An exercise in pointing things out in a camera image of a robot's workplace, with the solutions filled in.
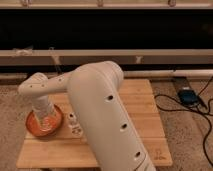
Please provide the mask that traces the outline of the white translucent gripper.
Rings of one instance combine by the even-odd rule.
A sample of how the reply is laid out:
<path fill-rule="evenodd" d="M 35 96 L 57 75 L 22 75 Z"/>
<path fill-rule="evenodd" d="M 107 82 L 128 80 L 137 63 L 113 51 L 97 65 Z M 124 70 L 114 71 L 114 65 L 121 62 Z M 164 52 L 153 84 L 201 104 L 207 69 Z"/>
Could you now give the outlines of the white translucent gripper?
<path fill-rule="evenodd" d="M 32 100 L 32 108 L 40 129 L 52 129 L 50 116 L 54 113 L 54 105 L 48 96 Z"/>

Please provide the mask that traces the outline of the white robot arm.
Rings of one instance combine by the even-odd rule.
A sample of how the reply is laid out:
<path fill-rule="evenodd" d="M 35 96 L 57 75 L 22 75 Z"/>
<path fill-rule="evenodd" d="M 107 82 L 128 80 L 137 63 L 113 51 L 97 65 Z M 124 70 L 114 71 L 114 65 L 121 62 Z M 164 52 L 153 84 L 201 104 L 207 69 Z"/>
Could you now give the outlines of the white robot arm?
<path fill-rule="evenodd" d="M 65 92 L 101 171 L 156 171 L 118 94 L 123 79 L 113 61 L 84 64 L 51 79 L 33 74 L 18 87 L 32 103 L 28 131 L 42 137 L 59 127 L 62 112 L 48 96 Z"/>

